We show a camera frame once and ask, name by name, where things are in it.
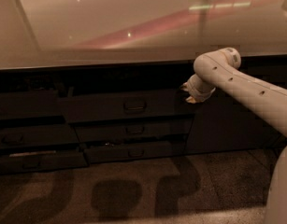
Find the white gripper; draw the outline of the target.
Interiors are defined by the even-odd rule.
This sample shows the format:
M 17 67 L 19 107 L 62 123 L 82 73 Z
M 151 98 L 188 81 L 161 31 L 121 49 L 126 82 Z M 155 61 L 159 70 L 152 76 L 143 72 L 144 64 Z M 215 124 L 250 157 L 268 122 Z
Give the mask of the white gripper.
M 205 102 L 216 88 L 203 81 L 198 75 L 192 75 L 187 82 L 184 82 L 179 87 L 182 91 L 187 91 L 190 96 L 186 98 L 189 104 Z

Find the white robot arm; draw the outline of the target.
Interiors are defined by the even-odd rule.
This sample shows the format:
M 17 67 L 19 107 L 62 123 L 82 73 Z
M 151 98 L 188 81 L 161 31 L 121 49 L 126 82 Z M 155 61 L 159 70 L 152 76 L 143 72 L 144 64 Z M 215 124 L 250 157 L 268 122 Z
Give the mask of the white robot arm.
M 198 56 L 194 74 L 181 85 L 191 104 L 205 102 L 217 88 L 223 90 L 287 138 L 287 90 L 238 70 L 241 57 L 234 48 Z M 287 146 L 272 175 L 264 224 L 287 224 Z

